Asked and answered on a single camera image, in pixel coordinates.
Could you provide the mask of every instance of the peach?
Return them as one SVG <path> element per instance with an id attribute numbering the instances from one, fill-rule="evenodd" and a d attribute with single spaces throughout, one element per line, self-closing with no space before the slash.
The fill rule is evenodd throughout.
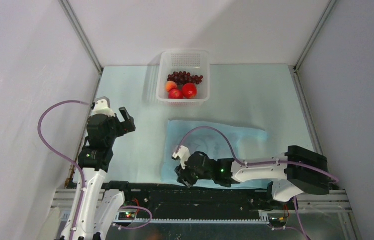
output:
<path id="1" fill-rule="evenodd" d="M 172 89 L 176 89 L 177 86 L 176 86 L 176 83 L 174 83 L 173 81 L 168 81 L 165 85 L 165 90 L 167 92 L 170 92 Z"/>

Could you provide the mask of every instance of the apple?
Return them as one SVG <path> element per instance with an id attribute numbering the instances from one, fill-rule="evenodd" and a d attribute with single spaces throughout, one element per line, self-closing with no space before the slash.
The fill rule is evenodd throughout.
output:
<path id="1" fill-rule="evenodd" d="M 193 83 L 187 83 L 182 87 L 182 94 L 188 99 L 192 99 L 197 95 L 197 88 Z"/>
<path id="2" fill-rule="evenodd" d="M 165 85 L 165 90 L 167 92 L 170 92 L 172 89 L 176 89 L 177 86 L 176 86 L 176 83 L 174 83 L 173 81 L 168 81 Z"/>
<path id="3" fill-rule="evenodd" d="M 174 88 L 171 91 L 169 91 L 168 98 L 169 99 L 183 99 L 184 96 L 182 95 L 182 92 L 179 89 Z"/>

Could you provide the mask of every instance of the red wire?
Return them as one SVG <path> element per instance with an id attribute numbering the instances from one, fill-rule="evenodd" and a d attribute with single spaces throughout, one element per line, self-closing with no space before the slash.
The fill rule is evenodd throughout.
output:
<path id="1" fill-rule="evenodd" d="M 288 217 L 290 216 L 290 213 L 288 212 L 288 207 L 287 207 L 287 205 L 284 205 L 284 210 L 287 211 L 287 217 L 286 217 L 286 218 L 288 218 Z"/>
<path id="2" fill-rule="evenodd" d="M 136 198 L 134 198 L 132 201 L 135 202 L 135 203 L 137 204 L 137 207 L 140 206 L 140 203 L 138 203 L 138 200 L 137 200 Z"/>

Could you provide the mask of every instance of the bunch of grapes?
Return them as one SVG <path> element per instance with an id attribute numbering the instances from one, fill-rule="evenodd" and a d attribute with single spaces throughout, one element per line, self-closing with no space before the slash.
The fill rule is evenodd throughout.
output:
<path id="1" fill-rule="evenodd" d="M 178 86 L 183 86 L 185 84 L 197 84 L 199 85 L 202 82 L 203 76 L 191 76 L 189 72 L 185 71 L 174 71 L 173 74 L 168 75 L 168 81 L 173 81 Z"/>

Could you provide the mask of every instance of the white wall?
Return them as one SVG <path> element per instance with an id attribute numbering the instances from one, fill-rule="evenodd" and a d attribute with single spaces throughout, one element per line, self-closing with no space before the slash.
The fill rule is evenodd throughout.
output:
<path id="1" fill-rule="evenodd" d="M 0 239 L 36 238 L 68 164 L 37 135 L 54 103 L 90 101 L 97 72 L 56 0 L 0 1 Z M 84 106 L 46 117 L 45 138 L 75 155 Z"/>
<path id="2" fill-rule="evenodd" d="M 374 1 L 339 1 L 300 77 L 330 169 L 373 240 Z"/>
<path id="3" fill-rule="evenodd" d="M 328 0 L 73 0 L 103 66 L 157 65 L 167 49 L 211 64 L 294 65 Z"/>

